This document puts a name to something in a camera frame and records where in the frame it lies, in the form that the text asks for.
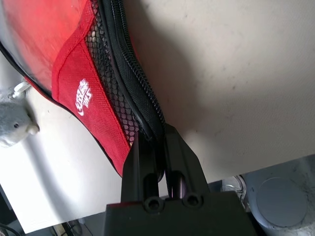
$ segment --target mesh pocket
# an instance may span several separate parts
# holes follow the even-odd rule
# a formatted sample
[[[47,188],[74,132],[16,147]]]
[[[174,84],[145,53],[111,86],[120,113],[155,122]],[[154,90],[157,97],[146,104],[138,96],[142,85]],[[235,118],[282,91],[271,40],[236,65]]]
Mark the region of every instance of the mesh pocket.
[[[132,112],[126,98],[121,92],[111,65],[108,41],[98,11],[97,2],[92,1],[92,8],[95,14],[94,22],[85,37],[86,45],[96,67],[98,76],[101,79],[108,100],[120,121],[126,139],[130,145],[134,141],[135,133],[139,131],[137,120]]]

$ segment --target black zipper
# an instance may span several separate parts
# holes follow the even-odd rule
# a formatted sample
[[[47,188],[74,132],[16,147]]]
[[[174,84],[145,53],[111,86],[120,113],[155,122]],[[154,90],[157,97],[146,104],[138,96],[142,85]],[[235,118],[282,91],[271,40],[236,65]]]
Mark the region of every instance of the black zipper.
[[[165,130],[165,119],[164,119],[161,107],[158,103],[157,98],[155,97],[153,93],[153,90],[146,78],[146,75],[144,74],[142,68],[140,68],[139,63],[134,57],[133,46],[130,41],[129,31],[128,31],[127,22],[126,22],[126,13],[124,9],[124,4],[121,0],[111,0],[111,4],[112,4],[112,12],[115,19],[116,30],[117,32],[119,32],[119,30],[123,29],[123,34],[125,38],[124,42],[120,42],[121,51],[125,57],[126,62],[130,66],[134,75],[136,76],[142,88],[144,89],[145,93],[147,94],[149,100],[152,102],[157,112],[157,115],[161,121],[163,129]]]
[[[128,64],[129,68],[135,75],[142,89],[145,91],[145,94],[148,97],[149,101],[153,105],[157,113],[157,116],[160,120],[161,128],[163,129],[165,133],[165,119],[164,119],[161,107],[157,101],[157,98],[155,97],[153,93],[153,90],[146,78],[146,75],[144,74],[134,54],[133,46],[130,40],[129,31],[127,27],[126,13],[125,13],[123,1],[110,0],[110,2],[111,2],[111,11],[114,18],[116,34],[121,33],[123,35],[123,37],[117,36],[119,49],[121,53],[123,54],[124,60]],[[103,19],[103,24],[104,24],[104,27],[107,29],[107,25],[104,22],[104,19]],[[165,170],[165,162],[163,161],[163,158],[162,158],[164,156],[163,141],[164,139],[162,139],[161,140],[162,143],[159,143],[158,147],[155,148],[158,181],[162,179],[164,175],[164,170]]]

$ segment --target gray keychain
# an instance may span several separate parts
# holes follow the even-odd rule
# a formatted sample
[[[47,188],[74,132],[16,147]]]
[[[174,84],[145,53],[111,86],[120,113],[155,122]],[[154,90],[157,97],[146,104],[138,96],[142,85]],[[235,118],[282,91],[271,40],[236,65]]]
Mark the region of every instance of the gray keychain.
[[[22,82],[14,89],[0,91],[0,146],[10,147],[36,134],[38,126],[31,120],[23,105],[27,82]]]

